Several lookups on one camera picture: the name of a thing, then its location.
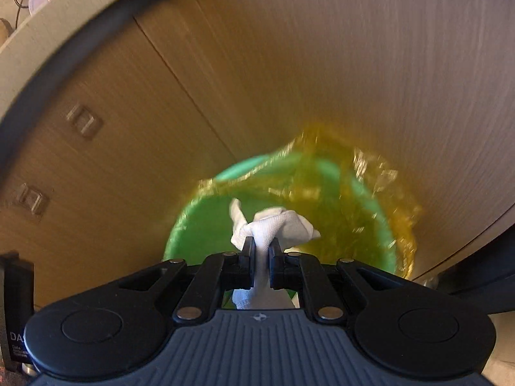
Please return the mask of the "white glove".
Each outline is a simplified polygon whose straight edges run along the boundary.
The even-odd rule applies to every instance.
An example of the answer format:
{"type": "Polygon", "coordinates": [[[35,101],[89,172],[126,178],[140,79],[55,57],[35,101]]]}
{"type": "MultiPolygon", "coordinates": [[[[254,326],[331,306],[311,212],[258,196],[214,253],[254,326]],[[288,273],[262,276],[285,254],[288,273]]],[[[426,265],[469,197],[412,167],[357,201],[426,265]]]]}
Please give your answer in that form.
{"type": "Polygon", "coordinates": [[[284,289],[270,287],[268,249],[277,239],[281,249],[287,250],[320,238],[320,232],[304,216],[283,207],[269,207],[257,212],[253,221],[246,220],[239,199],[229,204],[233,222],[231,243],[242,250],[247,237],[256,245],[254,285],[250,289],[236,289],[232,301],[238,310],[290,309],[294,303],[284,289]]]}

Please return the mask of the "green trash bin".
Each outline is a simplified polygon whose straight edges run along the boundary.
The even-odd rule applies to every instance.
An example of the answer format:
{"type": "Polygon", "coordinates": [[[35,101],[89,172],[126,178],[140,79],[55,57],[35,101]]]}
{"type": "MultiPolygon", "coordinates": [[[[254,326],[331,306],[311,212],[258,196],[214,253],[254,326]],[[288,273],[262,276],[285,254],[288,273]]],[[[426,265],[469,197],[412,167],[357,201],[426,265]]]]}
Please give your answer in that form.
{"type": "Polygon", "coordinates": [[[257,245],[257,280],[237,289],[239,310],[293,308],[292,294],[270,287],[266,247],[277,239],[284,250],[332,263],[355,258],[394,273],[398,236],[380,196],[396,173],[359,149],[327,153],[297,150],[257,156],[199,184],[169,235],[164,259],[199,264],[212,254],[241,251],[248,237],[257,245]]]}

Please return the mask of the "yellow bin liner bag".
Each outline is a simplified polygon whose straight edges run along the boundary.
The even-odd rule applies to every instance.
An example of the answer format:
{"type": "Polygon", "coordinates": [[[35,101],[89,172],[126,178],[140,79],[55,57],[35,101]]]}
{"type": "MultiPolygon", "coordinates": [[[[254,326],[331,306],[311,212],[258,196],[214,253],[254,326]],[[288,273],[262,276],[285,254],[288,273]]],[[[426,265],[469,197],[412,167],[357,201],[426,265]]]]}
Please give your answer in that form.
{"type": "Polygon", "coordinates": [[[403,278],[413,271],[419,205],[384,157],[329,130],[306,129],[237,178],[201,181],[195,196],[292,209],[320,232],[300,247],[323,263],[355,259],[403,278]]]}

